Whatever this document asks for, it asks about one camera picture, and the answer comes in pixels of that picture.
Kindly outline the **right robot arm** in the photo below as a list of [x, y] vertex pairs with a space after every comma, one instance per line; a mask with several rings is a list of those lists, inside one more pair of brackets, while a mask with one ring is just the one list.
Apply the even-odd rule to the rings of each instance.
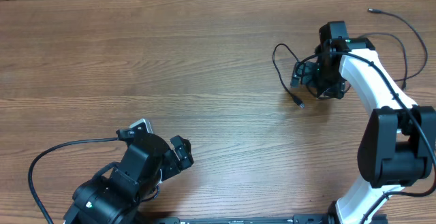
[[383, 68], [374, 45], [350, 38], [343, 21], [319, 29], [320, 44], [294, 66], [292, 87], [315, 88], [315, 97], [341, 99], [354, 87], [369, 121], [358, 148], [359, 176], [334, 201], [329, 223], [375, 223], [374, 214], [393, 195], [435, 171], [435, 109], [419, 106]]

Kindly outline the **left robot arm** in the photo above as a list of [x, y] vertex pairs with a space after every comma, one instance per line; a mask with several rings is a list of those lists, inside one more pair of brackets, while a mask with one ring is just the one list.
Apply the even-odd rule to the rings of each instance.
[[98, 171], [74, 192], [65, 223], [132, 223], [142, 202], [155, 198], [159, 184], [194, 163], [191, 143], [181, 136], [170, 139], [135, 131], [123, 139], [127, 150], [120, 162]]

